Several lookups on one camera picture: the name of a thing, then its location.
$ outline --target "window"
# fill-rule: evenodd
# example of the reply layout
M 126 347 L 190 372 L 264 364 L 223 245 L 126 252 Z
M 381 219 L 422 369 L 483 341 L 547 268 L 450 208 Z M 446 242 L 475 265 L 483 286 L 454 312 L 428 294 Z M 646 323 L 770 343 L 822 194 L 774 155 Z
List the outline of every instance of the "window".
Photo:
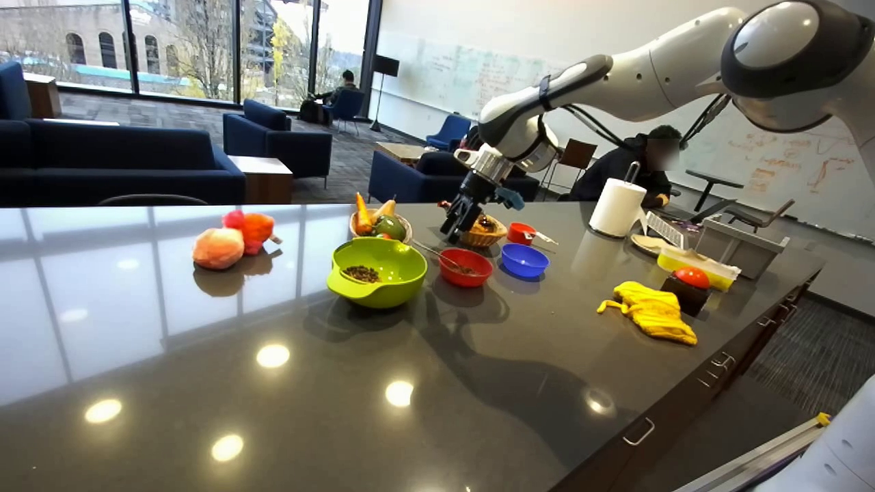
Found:
M 84 66 L 84 44 L 78 36 L 73 32 L 65 36 L 65 54 L 70 56 L 70 62 Z
M 145 70 L 162 73 L 158 41 L 156 36 L 145 36 Z
M 100 62 L 104 62 L 106 69 L 117 69 L 111 36 L 110 36 L 110 32 L 100 32 L 98 41 L 100 41 Z
M 174 45 L 166 45 L 166 73 L 177 77 L 181 73 L 181 54 L 174 52 Z

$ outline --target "person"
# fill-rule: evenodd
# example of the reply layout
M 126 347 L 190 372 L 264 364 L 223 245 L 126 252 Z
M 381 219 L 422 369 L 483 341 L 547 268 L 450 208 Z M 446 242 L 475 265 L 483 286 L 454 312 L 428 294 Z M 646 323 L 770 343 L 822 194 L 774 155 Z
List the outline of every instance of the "person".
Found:
M 309 95 L 301 104 L 301 118 L 312 122 L 329 126 L 334 118 L 350 119 L 361 108 L 361 89 L 355 84 L 355 73 L 342 70 L 338 88 L 330 92 Z
M 662 166 L 676 155 L 676 149 L 681 149 L 681 132 L 672 126 L 655 126 L 650 133 L 624 140 L 583 171 L 565 200 L 598 201 L 606 178 L 620 178 L 646 189 L 643 208 L 664 208 L 669 201 L 672 183 Z

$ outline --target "paper towel roll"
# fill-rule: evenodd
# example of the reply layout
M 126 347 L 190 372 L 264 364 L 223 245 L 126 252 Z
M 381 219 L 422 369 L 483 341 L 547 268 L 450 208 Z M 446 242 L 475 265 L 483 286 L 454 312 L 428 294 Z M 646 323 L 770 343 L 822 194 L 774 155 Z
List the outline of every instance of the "paper towel roll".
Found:
M 590 227 L 613 237 L 627 237 L 633 222 L 643 215 L 639 201 L 646 194 L 647 192 L 638 183 L 606 178 L 590 215 Z

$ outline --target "glass wall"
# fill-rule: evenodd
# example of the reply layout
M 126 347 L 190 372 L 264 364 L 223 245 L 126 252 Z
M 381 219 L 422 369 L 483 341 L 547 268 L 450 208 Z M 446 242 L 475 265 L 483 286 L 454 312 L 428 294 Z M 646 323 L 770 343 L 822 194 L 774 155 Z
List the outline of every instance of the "glass wall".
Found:
M 20 60 L 63 88 L 293 108 L 312 84 L 334 88 L 342 69 L 359 70 L 365 2 L 0 0 L 0 62 Z

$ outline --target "small table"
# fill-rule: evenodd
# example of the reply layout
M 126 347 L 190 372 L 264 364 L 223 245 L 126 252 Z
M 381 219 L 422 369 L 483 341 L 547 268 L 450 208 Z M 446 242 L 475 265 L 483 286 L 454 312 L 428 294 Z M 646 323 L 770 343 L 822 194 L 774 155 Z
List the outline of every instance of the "small table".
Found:
M 271 155 L 226 155 L 245 175 L 245 201 L 290 201 L 293 170 Z
M 378 141 L 387 155 L 404 162 L 408 166 L 415 166 L 424 147 L 422 145 L 398 145 L 398 141 Z
M 726 179 L 726 178 L 705 175 L 705 171 L 698 171 L 698 170 L 687 170 L 687 175 L 694 175 L 694 178 L 705 179 L 705 189 L 702 189 L 700 200 L 694 201 L 694 211 L 700 211 L 700 208 L 705 204 L 705 200 L 709 200 L 709 194 L 711 194 L 714 183 L 720 183 L 720 186 L 729 186 L 729 189 L 744 189 L 744 183 L 737 183 L 737 179 Z

